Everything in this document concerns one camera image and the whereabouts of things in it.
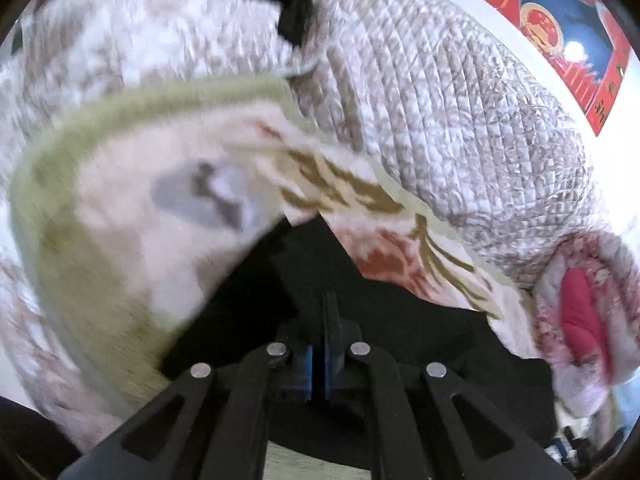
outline quilted bedspread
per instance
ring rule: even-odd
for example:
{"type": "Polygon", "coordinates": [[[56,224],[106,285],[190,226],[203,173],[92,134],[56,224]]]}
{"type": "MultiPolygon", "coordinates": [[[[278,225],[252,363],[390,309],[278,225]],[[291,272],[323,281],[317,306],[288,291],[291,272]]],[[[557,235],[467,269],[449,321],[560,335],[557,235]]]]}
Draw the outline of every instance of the quilted bedspread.
{"type": "Polygon", "coordinates": [[[603,221],[580,129],[447,0],[324,0],[335,43],[292,88],[321,130],[380,161],[485,259],[532,285],[558,242],[603,221]]]}

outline chinese character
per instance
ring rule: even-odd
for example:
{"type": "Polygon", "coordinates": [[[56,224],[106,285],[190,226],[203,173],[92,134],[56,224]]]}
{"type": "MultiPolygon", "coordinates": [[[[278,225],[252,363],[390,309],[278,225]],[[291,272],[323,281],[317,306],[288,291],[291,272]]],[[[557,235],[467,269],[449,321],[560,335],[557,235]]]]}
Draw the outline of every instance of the chinese character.
{"type": "Polygon", "coordinates": [[[600,118],[600,123],[604,122],[605,111],[606,110],[604,109],[604,99],[600,99],[600,101],[598,102],[598,104],[596,104],[596,107],[595,107],[595,112],[596,112],[596,115],[600,118]]]}

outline silver screw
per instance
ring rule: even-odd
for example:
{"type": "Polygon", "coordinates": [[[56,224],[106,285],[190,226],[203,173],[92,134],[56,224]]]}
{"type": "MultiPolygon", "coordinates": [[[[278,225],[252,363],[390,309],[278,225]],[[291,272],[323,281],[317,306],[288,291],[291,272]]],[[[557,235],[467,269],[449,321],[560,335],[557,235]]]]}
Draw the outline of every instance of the silver screw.
{"type": "Polygon", "coordinates": [[[358,341],[351,345],[351,353],[353,355],[367,355],[371,352],[371,347],[364,341],[358,341]]]}
{"type": "Polygon", "coordinates": [[[281,357],[284,354],[287,353],[287,345],[285,345],[284,343],[270,343],[269,346],[267,346],[267,354],[269,354],[271,357],[281,357]]]}
{"type": "Polygon", "coordinates": [[[191,367],[191,376],[196,379],[207,377],[211,373],[211,367],[206,363],[198,363],[191,367]]]}
{"type": "Polygon", "coordinates": [[[431,377],[441,379],[447,375],[447,367],[442,363],[431,363],[427,365],[427,373],[431,377]]]}

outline pink object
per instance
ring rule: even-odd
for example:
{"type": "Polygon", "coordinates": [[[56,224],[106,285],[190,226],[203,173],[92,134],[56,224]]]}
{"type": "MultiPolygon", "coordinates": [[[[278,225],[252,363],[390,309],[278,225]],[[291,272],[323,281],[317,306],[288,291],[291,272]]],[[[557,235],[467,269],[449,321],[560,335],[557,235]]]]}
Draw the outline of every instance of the pink object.
{"type": "Polygon", "coordinates": [[[602,355],[608,376],[611,358],[607,328],[600,319],[586,272],[568,269],[560,290],[560,323],[564,340],[579,364],[602,355]]]}

